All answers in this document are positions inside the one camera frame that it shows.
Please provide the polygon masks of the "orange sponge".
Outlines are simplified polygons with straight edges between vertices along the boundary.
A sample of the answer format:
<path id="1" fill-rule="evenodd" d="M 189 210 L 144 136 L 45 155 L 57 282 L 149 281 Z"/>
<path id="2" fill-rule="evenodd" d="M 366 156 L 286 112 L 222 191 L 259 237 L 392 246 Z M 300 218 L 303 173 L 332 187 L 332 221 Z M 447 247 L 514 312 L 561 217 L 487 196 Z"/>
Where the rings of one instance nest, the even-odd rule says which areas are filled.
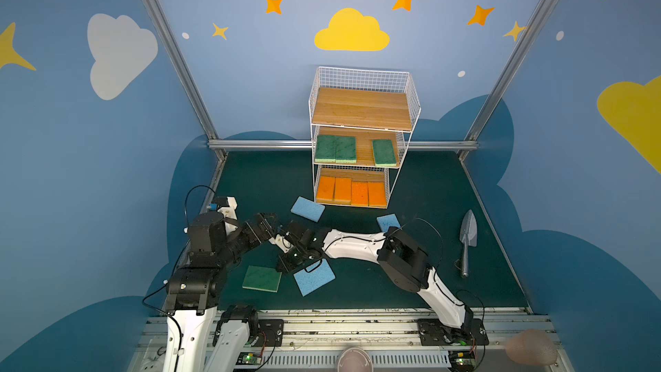
<path id="1" fill-rule="evenodd" d="M 368 206 L 370 208 L 386 208 L 388 204 L 387 190 L 384 183 L 368 183 Z"/>
<path id="2" fill-rule="evenodd" d="M 351 204 L 352 201 L 352 179 L 348 177 L 335 178 L 334 203 Z"/>
<path id="3" fill-rule="evenodd" d="M 335 177 L 321 176 L 318 181 L 316 201 L 318 203 L 330 203 L 335 197 Z"/>
<path id="4" fill-rule="evenodd" d="M 367 207 L 369 205 L 367 182 L 352 182 L 350 204 L 352 207 Z"/>

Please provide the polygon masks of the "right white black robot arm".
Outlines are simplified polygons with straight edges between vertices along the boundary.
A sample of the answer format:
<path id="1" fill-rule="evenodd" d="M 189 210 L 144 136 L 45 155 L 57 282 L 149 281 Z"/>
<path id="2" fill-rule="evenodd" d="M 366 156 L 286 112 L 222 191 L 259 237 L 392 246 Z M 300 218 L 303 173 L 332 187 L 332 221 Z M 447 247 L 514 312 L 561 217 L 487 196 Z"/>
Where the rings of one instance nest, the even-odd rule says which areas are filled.
<path id="1" fill-rule="evenodd" d="M 400 289 L 419 295 L 436 313 L 441 324 L 457 333 L 469 334 L 473 311 L 440 279 L 428 253 L 403 229 L 391 227 L 376 234 L 352 234 L 337 229 L 314 232 L 296 222 L 279 229 L 270 242 L 283 255 L 277 270 L 292 272 L 306 262 L 350 258 L 380 266 Z"/>

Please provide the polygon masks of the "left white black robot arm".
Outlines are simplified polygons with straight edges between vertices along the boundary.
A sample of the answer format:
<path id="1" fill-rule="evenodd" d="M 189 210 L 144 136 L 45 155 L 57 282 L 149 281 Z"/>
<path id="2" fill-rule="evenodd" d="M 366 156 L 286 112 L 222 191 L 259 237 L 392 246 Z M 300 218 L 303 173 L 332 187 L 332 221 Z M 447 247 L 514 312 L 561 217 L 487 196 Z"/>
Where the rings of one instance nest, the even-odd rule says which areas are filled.
<path id="1" fill-rule="evenodd" d="M 188 227 L 189 263 L 166 284 L 164 371 L 233 371 L 242 349 L 258 336 L 252 306 L 230 306 L 212 327 L 228 268 L 268 244 L 281 229 L 275 214 L 259 213 L 255 220 L 241 223 L 212 211 L 198 215 Z"/>

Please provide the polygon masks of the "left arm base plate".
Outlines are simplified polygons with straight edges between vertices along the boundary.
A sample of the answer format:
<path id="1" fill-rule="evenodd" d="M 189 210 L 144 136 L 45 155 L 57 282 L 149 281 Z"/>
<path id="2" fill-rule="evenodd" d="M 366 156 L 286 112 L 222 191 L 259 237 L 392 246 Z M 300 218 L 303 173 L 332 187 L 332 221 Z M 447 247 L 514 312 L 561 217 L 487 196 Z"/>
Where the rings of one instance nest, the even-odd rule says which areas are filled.
<path id="1" fill-rule="evenodd" d="M 258 332 L 252 342 L 253 347 L 281 347 L 284 338 L 284 325 L 282 319 L 258 320 Z"/>

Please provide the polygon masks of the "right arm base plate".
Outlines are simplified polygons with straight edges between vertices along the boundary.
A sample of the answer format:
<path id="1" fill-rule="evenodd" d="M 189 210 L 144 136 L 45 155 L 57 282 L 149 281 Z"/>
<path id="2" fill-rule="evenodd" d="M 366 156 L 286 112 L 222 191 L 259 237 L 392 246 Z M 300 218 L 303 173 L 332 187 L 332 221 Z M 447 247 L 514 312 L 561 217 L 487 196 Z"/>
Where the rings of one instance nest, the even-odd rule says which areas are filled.
<path id="1" fill-rule="evenodd" d="M 468 322 L 468 329 L 447 327 L 437 319 L 418 319 L 422 346 L 487 346 L 490 340 L 481 319 Z"/>

